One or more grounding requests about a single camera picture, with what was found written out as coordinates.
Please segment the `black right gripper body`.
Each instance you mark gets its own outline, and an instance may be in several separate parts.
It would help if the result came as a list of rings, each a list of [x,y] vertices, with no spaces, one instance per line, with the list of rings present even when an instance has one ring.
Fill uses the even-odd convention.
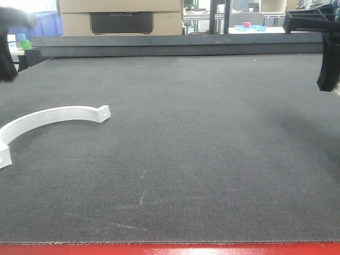
[[[317,80],[320,91],[339,92],[339,13],[329,2],[309,10],[287,10],[283,29],[291,32],[319,32],[322,35],[322,65]]]

